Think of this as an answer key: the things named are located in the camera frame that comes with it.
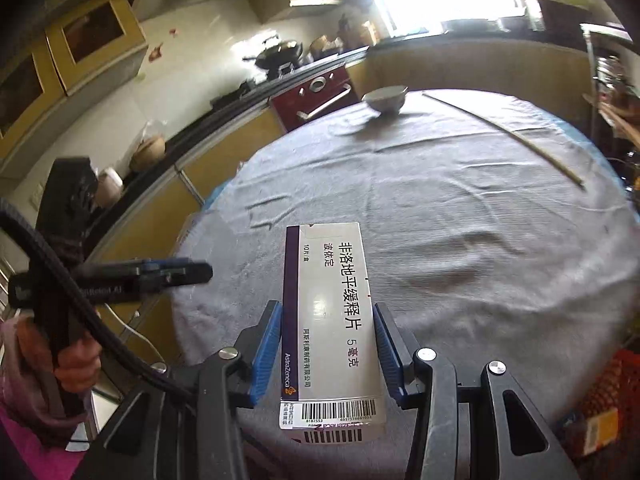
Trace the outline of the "left hand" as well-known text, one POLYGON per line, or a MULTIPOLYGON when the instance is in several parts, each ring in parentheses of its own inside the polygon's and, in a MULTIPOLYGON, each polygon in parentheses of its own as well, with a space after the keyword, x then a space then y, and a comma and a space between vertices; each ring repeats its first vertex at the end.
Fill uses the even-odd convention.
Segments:
POLYGON ((65 391, 83 393, 98 382, 102 347, 88 332, 58 352, 56 364, 46 337, 31 318, 18 319, 16 334, 28 365, 35 372, 53 374, 65 391))

